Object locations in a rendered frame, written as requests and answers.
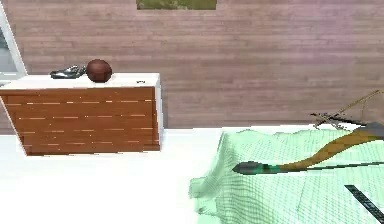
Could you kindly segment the brown bow grey turquoise accents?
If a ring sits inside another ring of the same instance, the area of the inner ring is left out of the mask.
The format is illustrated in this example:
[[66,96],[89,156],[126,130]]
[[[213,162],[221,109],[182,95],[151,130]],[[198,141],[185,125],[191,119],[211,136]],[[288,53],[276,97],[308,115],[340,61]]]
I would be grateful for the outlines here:
[[322,167],[316,167],[316,164],[328,160],[351,147],[377,140],[384,141],[384,123],[371,122],[354,129],[349,134],[328,142],[312,156],[305,159],[280,165],[245,161],[236,164],[232,171],[242,175],[260,175],[322,170]]

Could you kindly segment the brown ball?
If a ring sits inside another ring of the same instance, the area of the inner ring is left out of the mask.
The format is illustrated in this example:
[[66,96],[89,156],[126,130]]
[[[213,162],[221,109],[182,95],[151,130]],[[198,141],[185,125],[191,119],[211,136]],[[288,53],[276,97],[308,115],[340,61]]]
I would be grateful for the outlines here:
[[105,83],[112,76],[112,68],[105,60],[94,59],[87,64],[86,74],[95,83]]

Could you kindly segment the brown wooden chest of drawers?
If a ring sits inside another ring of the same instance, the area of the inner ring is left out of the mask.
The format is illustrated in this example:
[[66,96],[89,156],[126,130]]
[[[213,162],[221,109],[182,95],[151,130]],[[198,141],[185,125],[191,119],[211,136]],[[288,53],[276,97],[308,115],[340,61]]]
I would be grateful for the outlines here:
[[0,87],[0,104],[28,156],[161,149],[158,73],[116,73],[105,83],[25,76]]

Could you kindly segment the green framed picture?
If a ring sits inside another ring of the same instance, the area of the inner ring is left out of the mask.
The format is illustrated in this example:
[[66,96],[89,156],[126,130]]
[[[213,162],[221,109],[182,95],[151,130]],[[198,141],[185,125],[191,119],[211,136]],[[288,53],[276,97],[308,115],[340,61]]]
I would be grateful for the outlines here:
[[139,10],[215,10],[217,0],[136,0]]

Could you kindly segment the bed with pale green cover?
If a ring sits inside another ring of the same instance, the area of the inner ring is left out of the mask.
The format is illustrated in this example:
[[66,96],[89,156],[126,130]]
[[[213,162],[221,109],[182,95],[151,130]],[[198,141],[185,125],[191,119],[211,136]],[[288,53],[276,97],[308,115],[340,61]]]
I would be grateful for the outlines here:
[[232,171],[243,161],[295,162],[346,133],[332,129],[223,132],[211,168],[190,181],[198,224],[380,224],[347,187],[356,186],[384,212],[384,141],[354,146],[306,172],[241,175]]

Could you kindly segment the dark grey shoe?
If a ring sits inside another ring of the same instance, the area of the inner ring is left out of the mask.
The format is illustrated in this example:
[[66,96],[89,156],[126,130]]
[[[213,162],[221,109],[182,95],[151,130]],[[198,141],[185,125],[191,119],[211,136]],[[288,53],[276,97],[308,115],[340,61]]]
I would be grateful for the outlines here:
[[85,73],[85,66],[72,65],[65,69],[52,71],[50,77],[53,79],[77,79]]

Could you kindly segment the dark crossbow with tan limbs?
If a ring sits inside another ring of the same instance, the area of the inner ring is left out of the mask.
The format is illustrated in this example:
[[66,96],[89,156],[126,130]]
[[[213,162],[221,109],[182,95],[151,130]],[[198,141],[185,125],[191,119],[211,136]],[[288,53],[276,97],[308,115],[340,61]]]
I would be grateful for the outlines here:
[[[359,125],[359,126],[366,126],[367,122],[363,121],[364,117],[364,110],[367,104],[367,101],[371,99],[372,97],[383,95],[384,90],[374,90],[361,98],[349,103],[348,105],[344,106],[343,108],[339,109],[337,112],[333,114],[329,113],[311,113],[311,116],[315,117],[315,123],[313,124],[313,127],[315,129],[319,129],[319,127],[323,124],[330,124],[333,128],[336,130],[344,130],[344,127],[342,126],[342,123],[348,123],[353,125]],[[343,113],[350,110],[351,108],[361,105],[361,116],[359,120],[353,120],[353,119],[347,119],[343,117]]]

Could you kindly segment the white framed window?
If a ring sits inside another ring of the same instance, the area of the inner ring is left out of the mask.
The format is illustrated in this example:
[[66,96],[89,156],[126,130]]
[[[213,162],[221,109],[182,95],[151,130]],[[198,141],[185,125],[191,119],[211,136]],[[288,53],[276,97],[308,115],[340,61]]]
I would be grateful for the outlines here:
[[0,0],[0,86],[27,76],[14,33]]

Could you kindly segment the black flat strip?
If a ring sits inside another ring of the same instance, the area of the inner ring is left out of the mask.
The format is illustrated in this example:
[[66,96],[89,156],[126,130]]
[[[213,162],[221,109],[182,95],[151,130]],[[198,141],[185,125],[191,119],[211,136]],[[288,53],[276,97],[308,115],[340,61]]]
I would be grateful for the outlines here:
[[380,223],[384,224],[384,213],[355,185],[345,185],[353,197]]

